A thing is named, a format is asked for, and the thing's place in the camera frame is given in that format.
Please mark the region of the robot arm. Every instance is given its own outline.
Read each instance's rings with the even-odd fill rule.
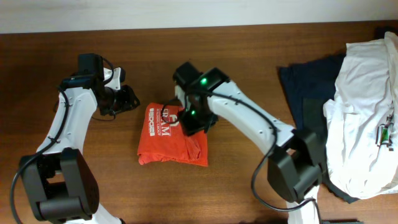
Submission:
[[[120,224],[123,221],[100,204],[98,184],[82,156],[83,143],[97,107],[101,115],[115,116],[133,110],[140,102],[129,86],[120,85],[125,76],[122,68],[104,68],[103,58],[95,54],[79,55],[78,62],[79,72],[60,85],[57,113],[37,152],[55,144],[22,171],[22,182],[39,221]],[[24,156],[20,165],[33,156]],[[64,182],[49,183],[48,179],[60,173]]]
[[[185,134],[208,131],[217,116],[222,116],[268,158],[267,179],[289,208],[308,198],[316,198],[326,172],[324,139],[279,121],[245,96],[217,68],[200,73],[187,62],[177,69],[173,79],[177,84],[175,95],[185,105],[185,110],[178,115]],[[319,223],[312,203],[301,210],[278,210],[290,213],[289,223]]]

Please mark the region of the dark blue cloth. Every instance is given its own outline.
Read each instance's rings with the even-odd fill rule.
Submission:
[[[334,98],[335,82],[344,57],[345,54],[339,54],[279,69],[280,81],[297,129],[308,128],[321,138],[327,138],[323,104]],[[336,187],[327,174],[323,177],[323,183],[330,192],[348,203],[359,200]]]

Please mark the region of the white wall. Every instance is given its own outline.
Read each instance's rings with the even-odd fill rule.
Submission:
[[[398,19],[398,0],[0,0],[0,33]]]

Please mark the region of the white arm segment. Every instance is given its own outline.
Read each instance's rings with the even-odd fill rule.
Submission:
[[[115,68],[112,80],[106,84],[106,87],[110,87],[114,90],[120,90],[120,77],[121,69]],[[109,79],[112,75],[112,71],[104,68],[104,78]],[[93,93],[93,90],[79,88],[69,88],[65,90],[65,94],[69,100],[69,112],[67,122],[65,127],[58,139],[57,144],[54,144],[48,151],[44,154],[53,154],[62,152],[66,147],[71,147],[72,149],[79,149],[81,154],[83,154],[83,144],[86,138],[86,132],[88,123],[97,108],[97,100]],[[51,125],[50,131],[45,138],[44,142],[37,149],[41,150],[43,147],[50,143],[49,136],[54,138],[58,132],[63,115],[65,114],[65,99],[63,95],[59,94],[59,104],[58,110],[55,114],[54,121]],[[67,223],[73,224],[121,224],[121,220],[112,216],[101,204],[99,204],[98,210],[93,214],[91,220],[73,220]]]
[[[236,86],[235,82],[224,82],[214,89],[213,92],[240,99],[269,118],[269,120],[273,122],[275,127],[278,129],[277,146],[283,146],[293,137],[293,126],[279,121],[271,114],[264,111],[261,107],[245,96]],[[236,104],[232,100],[228,100],[226,98],[209,96],[207,101],[209,109],[214,114],[222,116],[235,125],[245,136],[256,144],[263,154],[266,154],[269,151],[274,140],[274,136],[272,135],[271,126],[264,120],[264,118],[260,117],[248,107],[242,104]]]
[[[242,100],[243,102],[251,105],[253,108],[260,111],[263,115],[271,120],[277,128],[277,146],[283,146],[289,139],[293,137],[293,126],[285,124],[262,108],[260,108],[255,102],[251,101],[245,96],[242,91],[236,86],[235,82],[224,82],[219,87],[213,90],[214,93],[219,93],[226,96],[232,96]],[[181,93],[177,93],[178,98],[183,96]],[[258,114],[250,110],[248,107],[242,104],[236,104],[234,101],[226,98],[217,96],[209,96],[207,98],[209,109],[217,115],[227,119],[233,125],[235,125],[245,136],[253,141],[256,146],[266,154],[271,148],[271,144],[274,140],[272,130],[267,121],[260,117]],[[317,198],[319,186],[314,187],[306,194],[305,198]],[[297,206],[298,203],[288,203],[288,207]],[[289,212],[289,224],[317,224],[318,216],[317,211],[312,202],[306,204],[303,208],[294,212]]]

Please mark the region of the wooden table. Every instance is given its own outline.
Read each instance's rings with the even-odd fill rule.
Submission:
[[[55,89],[77,70],[77,55],[95,52],[127,71],[126,84],[141,100],[134,111],[113,122],[92,120],[84,156],[99,183],[101,203],[127,223],[275,223],[286,219],[252,196],[250,178],[262,154],[225,120],[208,133],[209,167],[176,162],[141,166],[137,146],[146,105],[173,97],[174,70],[191,61],[200,70],[218,67],[266,111],[293,124],[277,67],[345,51],[345,43],[373,39],[390,22],[287,24],[189,29],[109,30],[0,35],[0,216],[13,223],[9,187],[23,155],[44,140],[54,113]],[[284,207],[266,180],[260,195]],[[324,220],[397,223],[398,195],[382,195],[351,205],[322,187]],[[24,189],[16,188],[24,223],[36,223]]]

